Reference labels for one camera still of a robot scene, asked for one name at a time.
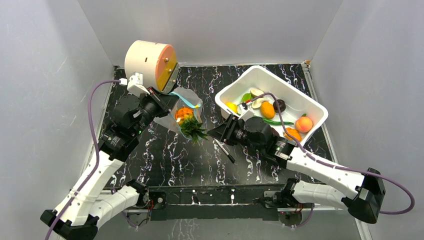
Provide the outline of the green toy leaf vegetable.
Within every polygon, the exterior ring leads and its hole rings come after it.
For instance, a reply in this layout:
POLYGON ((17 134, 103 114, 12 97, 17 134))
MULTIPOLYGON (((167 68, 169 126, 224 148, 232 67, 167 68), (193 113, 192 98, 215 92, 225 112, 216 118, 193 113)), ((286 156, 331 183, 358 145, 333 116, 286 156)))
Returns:
POLYGON ((251 100, 252 100, 252 94, 250 93, 250 92, 248 92, 248 93, 245 93, 243 96, 242 96, 242 98, 241 98, 241 102, 242 103, 248 103, 248 102, 250 102, 251 100))

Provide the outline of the orange toy pineapple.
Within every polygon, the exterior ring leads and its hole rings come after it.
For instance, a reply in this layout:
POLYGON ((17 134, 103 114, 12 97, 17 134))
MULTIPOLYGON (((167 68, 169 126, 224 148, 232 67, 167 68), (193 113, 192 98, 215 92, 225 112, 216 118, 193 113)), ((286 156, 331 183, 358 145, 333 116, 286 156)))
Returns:
POLYGON ((182 134, 191 139, 193 144, 198 144, 201 140, 207 139, 206 129, 203 128, 203 123, 195 117, 192 108, 181 107, 177 109, 174 118, 182 134))

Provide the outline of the toy orange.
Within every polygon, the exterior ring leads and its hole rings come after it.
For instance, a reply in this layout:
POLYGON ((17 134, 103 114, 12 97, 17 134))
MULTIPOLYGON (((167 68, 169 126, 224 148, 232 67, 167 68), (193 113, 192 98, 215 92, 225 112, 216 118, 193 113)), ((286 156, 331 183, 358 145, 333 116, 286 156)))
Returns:
POLYGON ((275 109, 273 107, 273 105, 271 103, 269 103, 268 101, 264 101, 262 102, 261 106, 260 106, 260 112, 262 114, 262 116, 268 120, 271 120, 275 117, 275 109))

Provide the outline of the toy mushroom slice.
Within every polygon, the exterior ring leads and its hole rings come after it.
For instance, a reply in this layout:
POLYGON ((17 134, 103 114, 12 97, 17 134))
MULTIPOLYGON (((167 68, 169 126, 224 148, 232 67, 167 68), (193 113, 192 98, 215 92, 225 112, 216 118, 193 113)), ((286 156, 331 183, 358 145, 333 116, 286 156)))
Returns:
POLYGON ((264 94, 264 92, 260 89, 256 89, 256 88, 251 88, 250 89, 250 94, 252 98, 256 98, 262 94, 264 94))

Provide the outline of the clear blue zip top bag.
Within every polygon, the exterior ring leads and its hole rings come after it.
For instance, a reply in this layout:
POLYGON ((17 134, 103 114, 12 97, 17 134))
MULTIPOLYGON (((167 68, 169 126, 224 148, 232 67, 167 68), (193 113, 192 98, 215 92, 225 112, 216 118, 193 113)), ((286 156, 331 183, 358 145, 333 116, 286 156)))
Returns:
POLYGON ((156 117, 154 122, 191 140, 193 144, 206 140, 206 129, 203 127, 201 113, 203 101, 191 89, 177 87, 169 93, 177 101, 171 112, 164 117, 156 117))

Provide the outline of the dark brown toy fruit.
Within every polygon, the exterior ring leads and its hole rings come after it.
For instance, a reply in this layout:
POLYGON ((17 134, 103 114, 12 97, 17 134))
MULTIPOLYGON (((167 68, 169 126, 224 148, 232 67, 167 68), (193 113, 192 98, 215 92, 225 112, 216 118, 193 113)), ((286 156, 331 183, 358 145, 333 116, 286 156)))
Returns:
POLYGON ((273 106, 273 109, 276 113, 277 112, 283 113, 287 108, 285 101, 282 100, 282 99, 275 100, 273 102, 272 106, 273 106))

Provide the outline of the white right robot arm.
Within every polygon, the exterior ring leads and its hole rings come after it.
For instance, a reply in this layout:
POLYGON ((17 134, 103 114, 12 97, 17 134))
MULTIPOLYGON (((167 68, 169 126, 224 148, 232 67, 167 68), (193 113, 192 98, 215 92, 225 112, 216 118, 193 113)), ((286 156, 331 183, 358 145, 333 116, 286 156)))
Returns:
POLYGON ((207 134, 229 146, 237 144, 251 147, 259 156, 283 169, 303 173, 320 183, 308 183, 290 178, 281 191, 265 191, 261 203, 267 208, 294 208, 300 204, 319 204, 347 210, 354 218, 375 224, 385 197, 383 181, 376 177, 377 170, 370 168, 370 175, 342 170, 317 155, 309 158, 299 146, 254 116, 244 121, 230 115, 224 123, 207 134))

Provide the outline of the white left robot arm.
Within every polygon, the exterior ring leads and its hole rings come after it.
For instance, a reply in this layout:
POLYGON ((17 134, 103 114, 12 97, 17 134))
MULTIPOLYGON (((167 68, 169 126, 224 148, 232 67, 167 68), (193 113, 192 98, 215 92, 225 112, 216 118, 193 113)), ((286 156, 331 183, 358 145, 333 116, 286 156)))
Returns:
POLYGON ((121 98, 112 120, 100 138, 94 139, 95 155, 65 199, 40 219, 49 230, 66 240, 92 240, 99 228, 129 207, 144 208, 149 189, 131 180, 106 199, 96 202, 106 183, 138 146, 139 136, 155 118, 168 116, 179 97, 148 88, 147 94, 121 98))

